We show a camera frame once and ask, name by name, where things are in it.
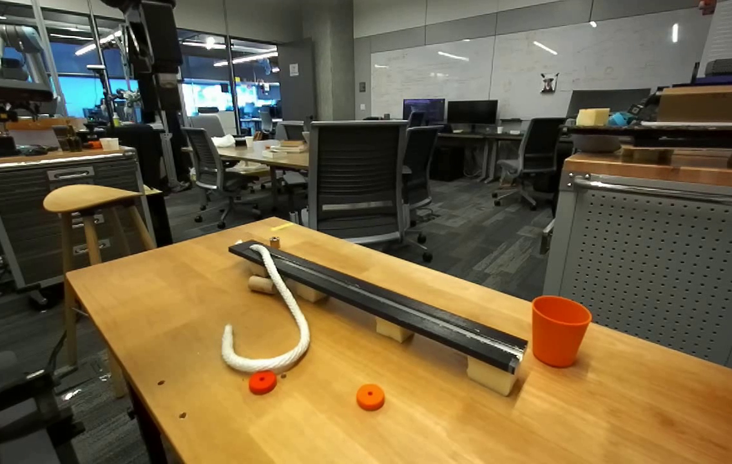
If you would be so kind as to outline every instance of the stool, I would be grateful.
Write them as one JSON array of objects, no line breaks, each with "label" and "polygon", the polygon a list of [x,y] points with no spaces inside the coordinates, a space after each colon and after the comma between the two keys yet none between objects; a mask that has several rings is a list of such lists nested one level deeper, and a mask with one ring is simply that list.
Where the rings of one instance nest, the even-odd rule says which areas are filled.
[{"label": "stool", "polygon": [[[92,215],[100,208],[113,210],[110,215],[124,241],[125,241],[125,228],[118,218],[118,208],[129,210],[143,250],[154,247],[154,238],[140,215],[140,208],[136,208],[140,192],[134,189],[110,188],[110,184],[61,184],[51,189],[42,204],[45,210],[56,214],[61,222],[58,236],[61,236],[61,271],[64,273],[75,267],[75,254],[71,254],[75,214],[83,222],[88,264],[103,263],[98,228],[92,223]],[[76,296],[66,281],[64,281],[64,314],[61,317],[64,317],[64,352],[66,352],[66,363],[75,369],[76,366]],[[110,357],[107,357],[107,366],[110,366],[113,380],[122,380],[115,374],[118,366],[113,366]]]}]

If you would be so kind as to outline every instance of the orange cup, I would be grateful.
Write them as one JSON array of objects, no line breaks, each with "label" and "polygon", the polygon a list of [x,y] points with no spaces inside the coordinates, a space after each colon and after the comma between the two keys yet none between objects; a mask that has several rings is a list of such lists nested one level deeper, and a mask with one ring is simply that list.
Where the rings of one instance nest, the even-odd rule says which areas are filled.
[{"label": "orange cup", "polygon": [[547,366],[573,366],[593,311],[580,302],[540,294],[530,302],[530,352]]}]

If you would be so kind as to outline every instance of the floor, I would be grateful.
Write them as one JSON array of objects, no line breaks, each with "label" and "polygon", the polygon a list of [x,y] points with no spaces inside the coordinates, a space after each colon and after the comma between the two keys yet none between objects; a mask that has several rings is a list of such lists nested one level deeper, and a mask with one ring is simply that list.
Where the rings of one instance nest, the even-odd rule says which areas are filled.
[{"label": "floor", "polygon": [[[217,208],[203,222],[194,222],[200,192],[180,189],[167,195],[172,236],[190,238],[217,228]],[[228,223],[254,218],[238,210]],[[549,208],[527,208],[517,192],[504,189],[500,206],[489,182],[450,179],[433,182],[433,204],[421,228],[433,250],[430,267],[477,281],[504,294],[530,298],[540,294],[547,258],[540,254],[540,228]],[[415,247],[388,250],[417,260]],[[0,285],[0,349],[16,349],[24,370],[42,369],[61,331],[56,308],[33,308],[29,294]],[[71,441],[76,461],[147,461],[129,398],[113,397],[103,363],[103,339],[85,320],[80,322],[80,366],[58,378],[58,401],[71,406],[85,432]]]}]

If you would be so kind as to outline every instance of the white cable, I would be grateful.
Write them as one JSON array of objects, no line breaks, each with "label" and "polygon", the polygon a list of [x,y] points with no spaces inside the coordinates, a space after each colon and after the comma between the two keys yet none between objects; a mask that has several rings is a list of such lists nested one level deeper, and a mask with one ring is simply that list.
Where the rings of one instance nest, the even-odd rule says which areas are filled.
[{"label": "white cable", "polygon": [[231,325],[227,325],[221,330],[221,360],[227,360],[235,370],[281,370],[281,369],[288,369],[294,366],[307,349],[308,349],[308,322],[307,317],[302,314],[297,298],[290,296],[288,285],[284,282],[279,267],[272,264],[268,250],[262,245],[253,245],[254,253],[259,253],[262,258],[262,264],[272,281],[272,285],[279,289],[281,298],[285,302],[294,322],[297,322],[297,330],[298,330],[298,339],[290,349],[281,352],[281,356],[272,356],[272,357],[245,357],[239,352],[235,352],[235,335],[231,335]]}]

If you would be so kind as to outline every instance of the orange bottle cap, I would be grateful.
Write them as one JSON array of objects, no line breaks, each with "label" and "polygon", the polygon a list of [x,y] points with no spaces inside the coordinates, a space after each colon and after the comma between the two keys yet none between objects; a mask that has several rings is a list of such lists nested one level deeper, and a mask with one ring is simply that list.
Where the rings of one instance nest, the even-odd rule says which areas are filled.
[{"label": "orange bottle cap", "polygon": [[361,389],[359,389],[359,405],[363,406],[363,409],[379,409],[379,406],[384,406],[384,389],[382,385],[375,385],[375,383],[363,383]]},{"label": "orange bottle cap", "polygon": [[253,393],[268,393],[279,383],[279,375],[272,370],[254,370],[247,375],[247,389]]}]

